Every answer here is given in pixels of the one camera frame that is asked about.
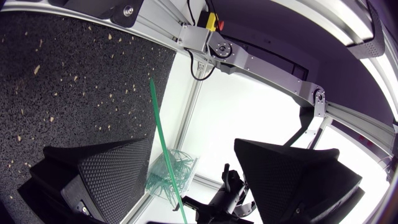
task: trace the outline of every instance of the green plastic straw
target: green plastic straw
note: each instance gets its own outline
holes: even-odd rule
[[[173,188],[175,191],[175,195],[177,196],[178,204],[180,205],[182,218],[184,219],[184,223],[187,224],[187,218],[185,217],[185,212],[184,212],[184,207],[183,207],[183,204],[181,201],[181,196],[178,192],[177,183],[175,182],[175,178],[174,178],[173,168],[172,168],[169,154],[168,154],[167,148],[166,148],[166,142],[164,141],[162,124],[160,123],[159,106],[157,104],[157,98],[156,98],[155,83],[154,83],[153,78],[150,79],[150,94],[152,96],[152,104],[154,105],[155,122],[156,122],[157,130],[159,132],[159,138],[160,138],[160,143],[161,143],[162,149],[163,149],[163,155],[166,160],[167,169],[169,170],[169,174],[172,179]]]

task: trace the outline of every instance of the screw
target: screw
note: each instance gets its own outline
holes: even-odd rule
[[[124,16],[126,16],[126,17],[131,16],[133,12],[134,12],[134,9],[133,9],[131,6],[126,6],[126,7],[124,7],[124,9],[123,9],[123,14],[124,14]]]

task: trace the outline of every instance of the textured gripper surface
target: textured gripper surface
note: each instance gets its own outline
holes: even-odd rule
[[[149,156],[143,140],[80,162],[83,181],[108,223],[119,223],[144,194]]]

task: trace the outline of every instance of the clear plastic bin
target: clear plastic bin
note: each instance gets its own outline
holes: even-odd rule
[[[185,196],[192,182],[198,164],[198,158],[189,153],[175,149],[167,150],[181,197]],[[173,208],[178,204],[177,196],[172,185],[172,179],[167,170],[164,154],[161,154],[149,167],[146,190],[152,196],[168,200]]]

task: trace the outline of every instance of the speckled black surface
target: speckled black surface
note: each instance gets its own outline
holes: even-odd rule
[[[174,55],[78,19],[0,13],[0,199],[16,223],[38,222],[17,189],[44,146],[152,142],[149,78],[161,102]]]

